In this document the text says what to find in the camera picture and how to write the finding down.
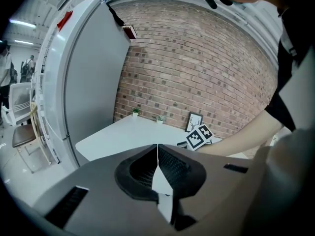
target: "white table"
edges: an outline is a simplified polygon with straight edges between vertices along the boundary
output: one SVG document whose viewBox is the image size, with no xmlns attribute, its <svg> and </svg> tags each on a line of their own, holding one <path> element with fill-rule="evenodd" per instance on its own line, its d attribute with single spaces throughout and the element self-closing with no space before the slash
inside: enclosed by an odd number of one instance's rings
<svg viewBox="0 0 315 236">
<path fill-rule="evenodd" d="M 130 115 L 78 142 L 75 147 L 86 159 L 93 161 L 151 144 L 177 145 L 186 140 L 187 134 L 180 128 Z M 221 139 L 211 140 L 216 143 Z M 233 157 L 247 159 L 242 153 Z"/>
</svg>

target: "person in background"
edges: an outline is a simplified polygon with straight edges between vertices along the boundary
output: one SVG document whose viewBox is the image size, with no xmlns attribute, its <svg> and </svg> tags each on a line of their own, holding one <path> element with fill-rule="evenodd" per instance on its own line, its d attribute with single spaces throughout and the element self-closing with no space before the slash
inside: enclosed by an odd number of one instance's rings
<svg viewBox="0 0 315 236">
<path fill-rule="evenodd" d="M 253 3 L 258 0 L 231 0 Z M 229 156 L 263 144 L 283 126 L 295 130 L 294 122 L 279 96 L 280 90 L 298 69 L 311 46 L 314 45 L 313 0 L 264 0 L 278 8 L 283 22 L 283 34 L 278 50 L 278 87 L 270 104 L 238 133 L 198 152 Z"/>
<path fill-rule="evenodd" d="M 31 55 L 30 58 L 24 62 L 21 68 L 20 83 L 31 82 L 32 74 L 34 71 L 35 71 L 34 55 Z"/>
<path fill-rule="evenodd" d="M 9 109 L 10 69 L 12 57 L 7 48 L 7 42 L 0 42 L 0 108 L 3 105 Z M 3 123 L 0 111 L 0 125 Z"/>
</svg>

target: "gray surface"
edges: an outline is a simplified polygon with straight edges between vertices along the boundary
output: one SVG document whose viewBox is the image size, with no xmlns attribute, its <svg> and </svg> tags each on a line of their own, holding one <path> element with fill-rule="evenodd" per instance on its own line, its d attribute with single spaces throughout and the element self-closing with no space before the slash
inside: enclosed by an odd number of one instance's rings
<svg viewBox="0 0 315 236">
<path fill-rule="evenodd" d="M 108 7 L 98 5 L 73 47 L 65 84 L 65 120 L 79 165 L 88 160 L 75 144 L 113 122 L 118 82 L 130 40 Z"/>
<path fill-rule="evenodd" d="M 131 149 L 85 164 L 48 190 L 34 205 L 46 215 L 74 186 L 89 189 L 65 230 L 80 236 L 87 235 L 163 235 L 174 232 L 158 211 L 154 202 L 130 198 L 115 182 L 114 172 L 124 159 L 148 146 Z M 198 193 L 181 200 L 184 213 L 201 220 L 222 202 L 246 175 L 223 168 L 226 163 L 248 166 L 251 160 L 210 156 L 172 147 L 177 152 L 202 163 L 207 179 Z"/>
</svg>

